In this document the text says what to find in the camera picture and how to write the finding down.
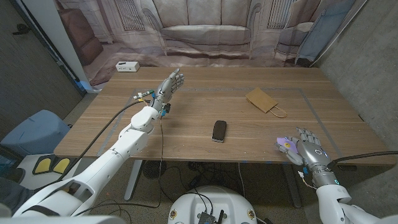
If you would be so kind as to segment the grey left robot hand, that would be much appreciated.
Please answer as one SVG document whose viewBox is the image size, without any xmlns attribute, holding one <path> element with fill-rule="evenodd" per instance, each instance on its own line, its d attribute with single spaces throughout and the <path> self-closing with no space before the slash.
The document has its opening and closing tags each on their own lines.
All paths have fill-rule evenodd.
<svg viewBox="0 0 398 224">
<path fill-rule="evenodd" d="M 163 104 L 168 103 L 172 95 L 183 85 L 184 76 L 180 69 L 174 70 L 155 91 L 155 98 L 150 102 L 150 107 L 160 111 Z"/>
</svg>

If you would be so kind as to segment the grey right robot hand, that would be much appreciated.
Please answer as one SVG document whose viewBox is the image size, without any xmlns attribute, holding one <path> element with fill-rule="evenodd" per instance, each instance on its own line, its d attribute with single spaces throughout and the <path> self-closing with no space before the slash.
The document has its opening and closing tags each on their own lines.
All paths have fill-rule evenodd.
<svg viewBox="0 0 398 224">
<path fill-rule="evenodd" d="M 306 166 L 314 173 L 331 172 L 331 168 L 327 168 L 331 159 L 322 149 L 318 137 L 305 128 L 296 130 L 300 135 L 299 139 L 291 136 L 279 137 L 276 139 L 276 148 L 295 165 Z"/>
</svg>

